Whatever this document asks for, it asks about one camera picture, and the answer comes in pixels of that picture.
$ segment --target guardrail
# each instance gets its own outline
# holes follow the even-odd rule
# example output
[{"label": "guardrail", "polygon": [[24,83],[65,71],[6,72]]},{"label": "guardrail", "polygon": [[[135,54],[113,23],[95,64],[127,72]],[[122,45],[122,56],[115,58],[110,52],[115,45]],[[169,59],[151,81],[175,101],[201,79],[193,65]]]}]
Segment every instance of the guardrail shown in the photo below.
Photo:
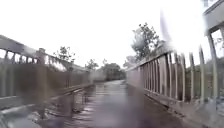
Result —
[{"label": "guardrail", "polygon": [[42,102],[91,84],[90,72],[0,35],[0,109]]},{"label": "guardrail", "polygon": [[182,114],[185,119],[212,128],[223,127],[224,121],[224,57],[217,57],[212,37],[217,30],[223,36],[224,25],[220,20],[224,19],[218,14],[224,13],[224,2],[219,0],[217,4],[215,8],[216,4],[212,6],[213,11],[204,14],[206,19],[209,18],[206,37],[210,59],[205,60],[207,49],[202,45],[195,46],[198,51],[194,53],[168,49],[126,71],[128,84],[143,90],[147,96]]}]

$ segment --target green tree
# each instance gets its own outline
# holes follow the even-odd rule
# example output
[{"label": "green tree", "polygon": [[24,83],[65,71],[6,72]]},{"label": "green tree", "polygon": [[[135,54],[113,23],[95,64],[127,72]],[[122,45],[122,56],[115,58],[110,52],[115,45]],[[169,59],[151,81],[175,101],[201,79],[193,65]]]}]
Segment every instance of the green tree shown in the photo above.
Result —
[{"label": "green tree", "polygon": [[95,62],[94,59],[90,59],[87,64],[85,65],[85,67],[89,70],[95,70],[96,67],[99,67],[99,65]]},{"label": "green tree", "polygon": [[136,57],[135,56],[127,56],[126,60],[123,64],[123,67],[129,68],[136,64]]},{"label": "green tree", "polygon": [[133,32],[135,38],[132,48],[136,52],[136,58],[139,61],[158,47],[160,39],[154,28],[150,29],[147,23],[140,24],[139,28],[133,30]]},{"label": "green tree", "polygon": [[106,80],[124,79],[125,73],[116,63],[105,64],[102,67]]},{"label": "green tree", "polygon": [[62,60],[74,63],[75,53],[71,52],[70,47],[61,46],[60,49],[54,53],[54,55]]}]

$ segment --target tree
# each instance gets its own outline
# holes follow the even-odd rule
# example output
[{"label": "tree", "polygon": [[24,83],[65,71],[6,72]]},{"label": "tree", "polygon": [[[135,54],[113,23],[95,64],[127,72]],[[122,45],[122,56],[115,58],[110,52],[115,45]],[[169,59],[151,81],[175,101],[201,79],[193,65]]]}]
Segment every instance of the tree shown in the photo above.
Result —
[{"label": "tree", "polygon": [[126,68],[132,67],[133,65],[136,64],[136,61],[137,59],[135,56],[127,56],[123,64],[123,67],[126,67]]},{"label": "tree", "polygon": [[103,65],[106,65],[106,64],[107,64],[107,60],[103,59]]},{"label": "tree", "polygon": [[99,65],[95,62],[94,59],[90,59],[87,64],[85,65],[85,67],[89,70],[95,70],[96,67],[99,67]]},{"label": "tree", "polygon": [[55,52],[54,55],[62,60],[74,63],[75,53],[70,51],[70,47],[61,46],[59,51]]},{"label": "tree", "polygon": [[154,28],[150,29],[147,23],[140,24],[139,28],[133,30],[133,32],[135,39],[132,48],[136,52],[136,58],[139,61],[158,47],[160,39]]},{"label": "tree", "polygon": [[106,80],[124,79],[125,73],[116,63],[105,64],[102,70],[106,76]]}]

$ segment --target walkway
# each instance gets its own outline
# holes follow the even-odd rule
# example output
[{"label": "walkway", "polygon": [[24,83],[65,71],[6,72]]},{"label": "walkway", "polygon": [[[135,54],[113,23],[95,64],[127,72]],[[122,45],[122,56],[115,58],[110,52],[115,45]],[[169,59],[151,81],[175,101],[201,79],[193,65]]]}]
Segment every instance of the walkway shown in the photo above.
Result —
[{"label": "walkway", "polygon": [[184,128],[164,107],[122,81],[96,85],[84,111],[72,118],[52,118],[52,127]]}]

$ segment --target bridge deck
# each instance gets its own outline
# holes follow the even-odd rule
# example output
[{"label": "bridge deck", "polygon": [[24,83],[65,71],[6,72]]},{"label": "bridge deck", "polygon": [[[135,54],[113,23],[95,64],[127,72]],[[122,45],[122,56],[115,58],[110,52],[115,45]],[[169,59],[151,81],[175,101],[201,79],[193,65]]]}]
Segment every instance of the bridge deck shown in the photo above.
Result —
[{"label": "bridge deck", "polygon": [[49,116],[44,125],[95,128],[183,128],[186,125],[166,108],[122,84],[96,85],[84,111],[71,117]]}]

